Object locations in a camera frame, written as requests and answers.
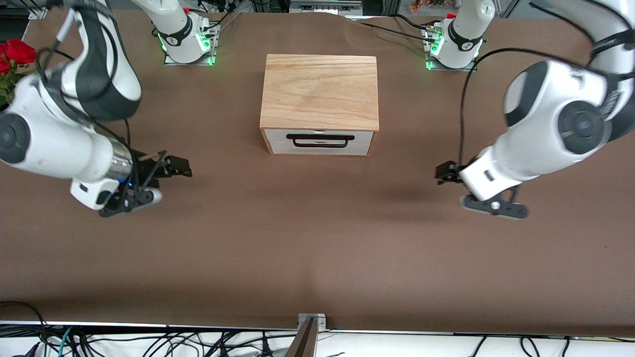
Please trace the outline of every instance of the small drawer cabinet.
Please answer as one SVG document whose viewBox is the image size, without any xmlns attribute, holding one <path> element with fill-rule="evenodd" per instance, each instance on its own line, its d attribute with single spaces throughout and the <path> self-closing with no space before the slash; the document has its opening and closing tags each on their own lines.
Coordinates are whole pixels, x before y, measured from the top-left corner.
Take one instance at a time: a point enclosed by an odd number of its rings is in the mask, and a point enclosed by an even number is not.
<svg viewBox="0 0 635 357">
<path fill-rule="evenodd" d="M 260 131 L 271 154 L 369 155 L 379 132 L 376 58 L 268 55 Z"/>
</svg>

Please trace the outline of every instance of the drawer handle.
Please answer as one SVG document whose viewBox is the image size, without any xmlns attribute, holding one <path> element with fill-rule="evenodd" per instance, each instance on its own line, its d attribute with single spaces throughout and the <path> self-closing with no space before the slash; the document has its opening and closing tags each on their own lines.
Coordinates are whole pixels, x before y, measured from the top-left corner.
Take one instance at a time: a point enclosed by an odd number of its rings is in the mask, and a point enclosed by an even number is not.
<svg viewBox="0 0 635 357">
<path fill-rule="evenodd" d="M 355 140 L 354 135 L 314 135 L 314 134 L 287 134 L 287 139 L 293 140 L 295 147 L 331 147 L 344 148 L 349 145 L 349 140 Z M 309 144 L 297 142 L 296 140 L 344 140 L 341 144 Z"/>
</svg>

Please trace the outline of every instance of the red rose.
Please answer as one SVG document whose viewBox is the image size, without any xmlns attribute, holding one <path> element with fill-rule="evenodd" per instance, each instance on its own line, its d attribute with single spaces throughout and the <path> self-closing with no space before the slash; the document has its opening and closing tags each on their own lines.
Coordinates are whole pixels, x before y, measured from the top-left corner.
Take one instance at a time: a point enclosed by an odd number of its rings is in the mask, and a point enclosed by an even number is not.
<svg viewBox="0 0 635 357">
<path fill-rule="evenodd" d="M 11 64 L 9 61 L 5 61 L 0 58 L 0 74 L 7 74 L 11 70 Z"/>
<path fill-rule="evenodd" d="M 30 64 L 36 59 L 35 48 L 24 43 L 21 39 L 10 39 L 6 42 L 6 56 L 17 64 Z"/>
</svg>

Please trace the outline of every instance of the white drawer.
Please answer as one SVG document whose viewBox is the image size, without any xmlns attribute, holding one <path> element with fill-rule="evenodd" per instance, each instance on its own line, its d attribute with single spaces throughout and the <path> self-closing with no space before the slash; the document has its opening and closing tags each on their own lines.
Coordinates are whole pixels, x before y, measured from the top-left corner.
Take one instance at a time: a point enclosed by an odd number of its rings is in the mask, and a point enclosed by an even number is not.
<svg viewBox="0 0 635 357">
<path fill-rule="evenodd" d="M 349 140 L 349 144 L 368 143 L 373 140 L 374 131 L 352 131 L 352 130 L 307 130 L 307 129 L 265 129 L 265 135 L 270 142 L 289 141 L 286 136 L 289 134 L 304 135 L 352 135 L 355 137 Z"/>
<path fill-rule="evenodd" d="M 370 148 L 369 142 L 349 142 L 345 147 L 297 147 L 292 140 L 270 141 L 274 154 L 312 154 L 312 155 L 361 155 L 366 156 Z"/>
</svg>

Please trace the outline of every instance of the brown tabletop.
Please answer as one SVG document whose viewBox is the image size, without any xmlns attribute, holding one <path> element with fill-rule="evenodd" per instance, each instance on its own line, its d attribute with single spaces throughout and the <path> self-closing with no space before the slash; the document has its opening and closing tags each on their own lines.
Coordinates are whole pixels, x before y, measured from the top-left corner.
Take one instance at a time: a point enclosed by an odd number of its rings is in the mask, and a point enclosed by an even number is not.
<svg viewBox="0 0 635 357">
<path fill-rule="evenodd" d="M 523 184 L 528 219 L 480 215 L 459 208 L 464 187 L 433 179 L 457 156 L 465 74 L 427 71 L 420 41 L 327 14 L 243 14 L 223 30 L 216 66 L 164 67 L 148 18 L 116 16 L 144 89 L 133 147 L 188 158 L 194 177 L 165 180 L 160 205 L 101 219 L 69 181 L 0 166 L 0 299 L 64 321 L 293 328 L 314 312 L 328 328 L 635 335 L 635 135 Z M 62 19 L 32 22 L 27 42 L 50 45 Z M 585 60 L 589 49 L 557 20 L 495 20 L 486 35 L 483 53 Z M 62 49 L 79 53 L 74 32 Z M 268 154 L 268 53 L 376 56 L 372 156 Z M 505 89 L 537 60 L 483 62 L 466 156 L 505 132 Z M 15 317 L 34 319 L 0 311 Z"/>
</svg>

